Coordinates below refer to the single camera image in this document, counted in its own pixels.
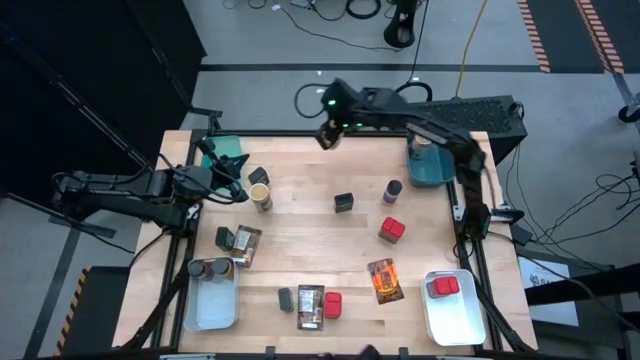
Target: gray floor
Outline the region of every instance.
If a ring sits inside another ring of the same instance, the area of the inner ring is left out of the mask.
[[[270,7],[250,9],[246,4],[225,10],[219,1],[185,1],[209,56],[207,64],[260,63],[411,63],[415,47],[393,53],[354,49],[296,30],[281,11]],[[320,0],[327,16],[339,13],[343,1]],[[419,62],[459,64],[466,37],[480,1],[432,0]],[[359,8],[367,2],[356,2]],[[287,7],[301,26],[369,46],[384,46],[381,32],[386,20],[379,14],[369,21],[345,18],[327,24],[301,9]],[[535,65],[516,0],[493,0],[478,28],[471,47],[470,64]],[[293,94],[308,82],[330,82],[341,77],[355,87],[390,86],[404,83],[408,72],[203,72],[193,99],[195,106],[224,110],[221,124],[226,129],[313,129],[322,119],[306,120],[295,114]],[[418,72],[415,76],[434,88],[435,99],[451,98],[457,73]],[[634,91],[640,91],[640,75],[625,76]],[[545,228],[566,208],[595,189],[594,179],[602,173],[630,174],[631,152],[638,149],[640,135],[633,125],[614,116],[623,105],[610,75],[550,75],[542,73],[467,73],[460,96],[511,94],[525,104],[529,136],[522,143],[520,181],[530,206],[530,215]],[[412,101],[420,92],[408,92]],[[301,97],[307,112],[318,109],[319,94],[313,89]],[[203,127],[204,118],[187,115],[183,128]],[[511,158],[499,167],[506,189]],[[509,194],[516,207],[525,209],[512,174]],[[556,231],[556,239],[606,227],[625,210],[615,207],[622,195],[606,195]],[[566,249],[586,260],[618,266],[637,262],[640,230],[638,214],[632,214],[615,229],[597,236],[567,242]],[[17,358],[24,353],[67,230],[47,223],[47,216],[10,200],[0,201],[0,259],[5,271],[0,284],[0,358]],[[111,213],[98,213],[91,222],[117,229],[114,240],[134,247],[140,222]],[[80,270],[87,265],[124,265],[131,256],[82,236],[69,274],[54,311],[41,355],[51,355],[68,309]],[[625,296],[625,309],[640,310],[637,296]],[[635,336],[632,341],[640,343]],[[540,339],[544,351],[589,358],[610,359],[615,352],[587,348],[559,339]]]

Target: warning stripe tape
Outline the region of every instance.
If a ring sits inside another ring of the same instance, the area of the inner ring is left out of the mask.
[[[624,74],[624,64],[620,60],[618,52],[602,25],[602,21],[600,21],[600,17],[596,13],[591,0],[574,0],[574,2],[580,12],[580,16],[582,16],[582,21],[589,32],[589,36],[591,36],[591,41],[593,41],[593,45],[598,52],[605,72],[611,72],[613,68],[613,71]]]
[[[73,292],[73,297],[71,298],[69,311],[67,312],[67,316],[64,319],[64,325],[62,326],[62,331],[60,332],[60,337],[58,338],[58,343],[56,344],[57,350],[53,354],[54,356],[60,356],[62,354],[62,349],[64,349],[64,343],[67,340],[67,336],[69,335],[69,330],[71,329],[71,321],[73,320],[73,314],[75,314],[76,308],[78,307],[80,294],[82,294],[82,287],[84,286],[87,280],[87,275],[89,275],[89,271],[91,271],[91,266],[88,266],[82,269],[82,273],[80,273],[80,277],[78,278],[78,283],[76,284],[76,289]]]
[[[527,0],[518,0],[518,6],[520,7],[520,14],[522,15],[522,19],[524,20],[524,25],[527,28],[527,32],[529,33],[529,40],[531,41],[531,45],[533,46],[533,51],[535,52],[536,58],[538,59],[540,70],[547,73],[551,72],[551,68],[549,67],[549,59],[547,58],[547,53],[544,51],[544,46],[540,41],[540,34],[538,34],[536,24],[533,22],[533,17],[531,16],[531,11],[529,10],[529,4],[527,3]]]

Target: wooden tabletop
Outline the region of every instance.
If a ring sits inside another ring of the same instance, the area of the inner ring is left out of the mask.
[[[173,164],[184,163],[190,135],[167,131],[161,152]],[[487,135],[473,135],[488,155],[487,173],[495,201],[501,204]],[[235,233],[238,225],[246,225],[263,234],[251,268],[240,269],[237,323],[225,330],[183,330],[181,352],[263,353],[266,346],[275,346],[277,353],[355,354],[372,344],[382,354],[397,354],[399,347],[408,347],[413,355],[472,353],[470,347],[441,347],[427,336],[421,279],[429,271],[459,265],[452,253],[455,235],[446,188],[409,185],[405,139],[344,138],[334,151],[323,151],[311,137],[244,137],[241,144],[243,152],[251,154],[242,171],[243,186],[249,188],[247,174],[264,167],[273,208],[261,214],[251,201],[231,206],[205,202],[195,258],[223,255],[214,243],[218,226]],[[404,189],[395,205],[385,206],[382,193],[392,179],[402,181]],[[485,202],[492,207],[486,177],[483,188]],[[354,195],[353,210],[335,214],[333,197],[346,192]],[[462,202],[460,188],[458,197]],[[407,226],[396,245],[377,236],[387,216]],[[490,230],[510,235],[505,224],[492,224]],[[154,224],[144,224],[137,250],[159,231]],[[114,345],[126,342],[156,305],[169,242],[150,249],[131,271]],[[537,348],[513,245],[489,235],[484,249],[496,305],[522,339]],[[367,264],[385,258],[393,258],[405,298],[378,305]],[[321,331],[297,329],[296,312],[279,310],[277,289],[290,288],[296,302],[299,284],[324,285],[325,291],[342,293],[342,316],[325,319]],[[163,344],[168,344],[174,306],[175,301],[167,313]],[[487,331],[485,348],[490,346]]]

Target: white tray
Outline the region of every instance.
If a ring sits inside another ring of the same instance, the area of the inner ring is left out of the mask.
[[[455,276],[460,292],[434,299],[429,296],[427,284],[442,276]],[[427,333],[436,343],[442,346],[484,343],[487,335],[470,272],[464,269],[431,271],[424,277],[421,294]]]
[[[212,259],[198,259],[206,262]],[[189,331],[225,329],[238,319],[238,266],[233,264],[233,281],[214,278],[208,281],[189,279],[187,314],[184,328]]]

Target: red cube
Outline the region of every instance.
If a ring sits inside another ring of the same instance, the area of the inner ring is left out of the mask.
[[[337,292],[327,292],[324,297],[324,316],[337,319],[342,314],[342,295]]]
[[[387,217],[382,223],[378,236],[395,244],[398,242],[398,239],[402,237],[402,234],[404,234],[404,230],[405,226],[403,223],[392,217]]]
[[[444,276],[427,284],[427,290],[429,296],[438,298],[459,293],[460,285],[455,276]]]

